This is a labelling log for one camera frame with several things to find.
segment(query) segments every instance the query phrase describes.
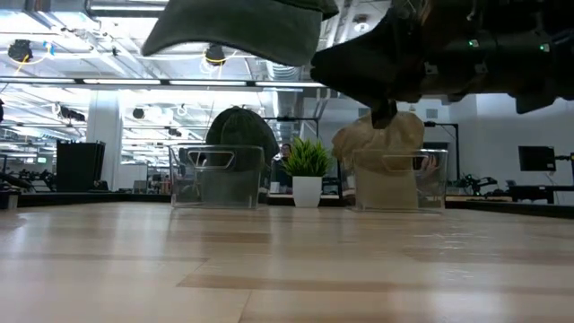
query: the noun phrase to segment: wooden table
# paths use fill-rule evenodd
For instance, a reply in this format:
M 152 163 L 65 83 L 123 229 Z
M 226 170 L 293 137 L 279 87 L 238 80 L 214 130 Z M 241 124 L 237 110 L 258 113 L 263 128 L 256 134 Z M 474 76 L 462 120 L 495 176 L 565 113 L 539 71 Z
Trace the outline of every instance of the wooden table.
M 2 322 L 574 322 L 574 222 L 108 203 L 0 214 Z

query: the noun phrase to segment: person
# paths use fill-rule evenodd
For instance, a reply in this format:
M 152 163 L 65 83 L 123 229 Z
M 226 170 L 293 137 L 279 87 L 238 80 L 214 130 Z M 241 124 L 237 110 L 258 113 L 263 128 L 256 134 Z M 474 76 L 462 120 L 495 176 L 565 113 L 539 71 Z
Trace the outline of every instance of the person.
M 283 144 L 281 146 L 281 159 L 273 162 L 272 166 L 272 180 L 279 182 L 279 188 L 282 193 L 288 193 L 293 187 L 293 178 L 285 172 L 283 163 L 291 157 L 291 144 Z

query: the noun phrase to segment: ceiling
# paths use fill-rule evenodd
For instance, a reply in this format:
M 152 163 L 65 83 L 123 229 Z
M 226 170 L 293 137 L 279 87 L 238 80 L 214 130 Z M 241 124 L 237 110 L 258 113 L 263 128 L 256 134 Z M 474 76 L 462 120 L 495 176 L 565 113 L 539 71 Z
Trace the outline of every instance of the ceiling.
M 0 4 L 0 76 L 273 80 L 282 75 L 277 71 L 281 72 L 283 67 L 234 48 L 224 49 L 227 57 L 224 65 L 210 66 L 204 59 L 208 46 L 204 43 L 179 45 L 156 56 L 142 57 L 140 47 L 166 1 L 92 0 L 84 10 L 79 6 L 84 3 L 82 0 L 51 1 L 53 7 L 65 3 L 74 10 L 66 7 L 62 11 L 24 12 L 14 6 L 24 3 L 23 0 L 9 0 L 7 6 Z M 337 3 L 341 13 L 323 23 L 317 49 L 353 39 L 373 28 L 390 4 L 389 1 L 360 0 L 338 0 Z M 367 29 L 360 29 L 365 25 L 358 26 L 359 22 L 366 23 Z M 28 64 L 22 65 L 7 55 L 8 48 L 17 39 L 31 41 L 33 59 Z M 303 66 L 289 77 L 293 81 L 308 80 L 308 70 Z M 301 92 L 120 91 L 122 106 L 126 108 L 124 143 L 127 159 L 139 154 L 158 154 L 157 147 L 147 144 L 144 139 L 201 141 L 213 119 L 233 105 L 252 109 L 264 117 L 312 117 L 317 106 L 313 93 L 305 95 L 302 100 L 293 100 L 291 96 L 303 95 Z M 53 144 L 57 138 L 81 140 L 85 137 L 85 122 L 62 119 L 55 112 L 59 107 L 66 107 L 88 118 L 89 88 L 0 83 L 0 92 L 5 102 L 5 120 L 49 126 L 4 127 L 3 142 L 31 139 L 40 142 L 41 139 L 41 144 L 46 145 L 46 142 Z M 329 112 L 327 108 L 320 121 L 322 126 L 330 122 L 351 122 L 356 118 L 356 102 L 335 105 L 354 108 L 351 113 L 345 113 L 344 109 Z M 144 109 L 146 118 L 134 118 L 134 109 Z M 174 138 L 169 135 L 167 130 L 161 129 L 164 125 L 181 127 L 182 136 Z M 278 137 L 283 136 L 282 140 L 289 141 L 297 134 L 300 125 L 290 123 L 272 128 Z M 11 146 L 9 152 L 21 150 Z

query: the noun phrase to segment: clear plastic bin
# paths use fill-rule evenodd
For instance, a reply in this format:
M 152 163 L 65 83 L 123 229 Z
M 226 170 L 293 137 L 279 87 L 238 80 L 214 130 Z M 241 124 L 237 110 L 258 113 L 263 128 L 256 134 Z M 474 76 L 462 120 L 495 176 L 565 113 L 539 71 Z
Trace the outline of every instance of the clear plastic bin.
M 170 147 L 173 207 L 256 208 L 263 149 L 248 145 Z
M 447 168 L 446 150 L 356 150 L 344 161 L 343 197 L 360 211 L 441 212 Z

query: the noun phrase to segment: white column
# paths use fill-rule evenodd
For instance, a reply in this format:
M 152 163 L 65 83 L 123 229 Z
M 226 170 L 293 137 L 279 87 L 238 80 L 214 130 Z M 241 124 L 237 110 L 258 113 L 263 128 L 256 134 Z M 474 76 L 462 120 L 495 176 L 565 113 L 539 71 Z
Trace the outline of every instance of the white column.
M 124 115 L 119 104 L 118 91 L 91 91 L 88 113 L 87 143 L 106 143 L 101 180 L 116 190 L 119 164 L 122 159 Z

